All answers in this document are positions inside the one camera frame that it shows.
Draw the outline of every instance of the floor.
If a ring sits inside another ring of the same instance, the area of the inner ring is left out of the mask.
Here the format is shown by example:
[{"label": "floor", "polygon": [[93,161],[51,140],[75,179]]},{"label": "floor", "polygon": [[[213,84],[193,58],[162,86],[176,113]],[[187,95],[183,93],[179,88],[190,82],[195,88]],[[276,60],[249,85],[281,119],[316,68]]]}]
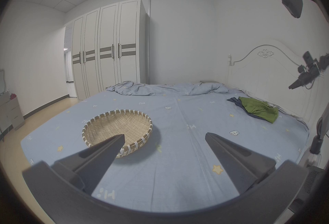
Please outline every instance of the floor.
[{"label": "floor", "polygon": [[[78,100],[76,98],[66,98],[54,103],[27,118],[22,127],[20,127],[17,131],[11,130],[5,136],[5,141],[0,141],[0,166],[4,168],[5,173],[11,181],[16,193],[45,224],[54,224],[54,222],[34,199],[22,177],[22,171],[30,167],[30,163],[27,161],[23,153],[20,141],[40,125],[77,103]],[[285,223],[292,215],[293,213],[290,210],[286,210],[275,222],[275,224]]]}]

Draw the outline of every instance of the wardrobe handle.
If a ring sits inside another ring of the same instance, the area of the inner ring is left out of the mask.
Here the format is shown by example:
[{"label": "wardrobe handle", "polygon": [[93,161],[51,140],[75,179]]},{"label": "wardrobe handle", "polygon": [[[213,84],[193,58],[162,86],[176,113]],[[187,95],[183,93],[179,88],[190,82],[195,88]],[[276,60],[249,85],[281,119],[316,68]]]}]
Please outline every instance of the wardrobe handle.
[{"label": "wardrobe handle", "polygon": [[118,58],[120,58],[120,47],[119,46],[121,46],[120,43],[118,43]]}]

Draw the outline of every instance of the woven basket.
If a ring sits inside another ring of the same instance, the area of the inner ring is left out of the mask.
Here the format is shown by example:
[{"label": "woven basket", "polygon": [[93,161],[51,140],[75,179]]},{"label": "woven basket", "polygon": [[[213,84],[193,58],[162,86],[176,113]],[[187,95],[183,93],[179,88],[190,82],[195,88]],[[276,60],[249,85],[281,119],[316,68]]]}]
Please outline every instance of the woven basket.
[{"label": "woven basket", "polygon": [[125,143],[117,157],[126,156],[143,146],[152,132],[151,118],[140,111],[114,110],[88,121],[82,129],[82,140],[88,147],[112,136],[124,134]]}]

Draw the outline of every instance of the white headboard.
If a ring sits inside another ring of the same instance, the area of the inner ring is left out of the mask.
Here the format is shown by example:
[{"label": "white headboard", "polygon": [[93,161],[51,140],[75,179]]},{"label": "white headboard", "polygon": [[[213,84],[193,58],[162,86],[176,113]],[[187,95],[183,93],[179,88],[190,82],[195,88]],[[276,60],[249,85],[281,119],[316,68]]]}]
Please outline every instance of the white headboard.
[{"label": "white headboard", "polygon": [[288,88],[299,76],[297,67],[305,64],[302,57],[281,42],[268,40],[248,50],[242,59],[232,59],[229,55],[229,87],[246,90],[252,97],[277,104],[291,114],[303,117],[305,122],[313,122],[312,114],[320,102],[323,78],[317,79],[310,90]]}]

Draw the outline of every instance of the wardrobe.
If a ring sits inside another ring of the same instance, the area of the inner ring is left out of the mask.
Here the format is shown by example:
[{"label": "wardrobe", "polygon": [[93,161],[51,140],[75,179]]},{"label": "wardrobe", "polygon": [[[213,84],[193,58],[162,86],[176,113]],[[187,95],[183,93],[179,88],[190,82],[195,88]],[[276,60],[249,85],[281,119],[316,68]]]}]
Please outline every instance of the wardrobe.
[{"label": "wardrobe", "polygon": [[74,20],[72,70],[79,100],[124,81],[146,82],[145,21],[142,0],[110,4]]}]

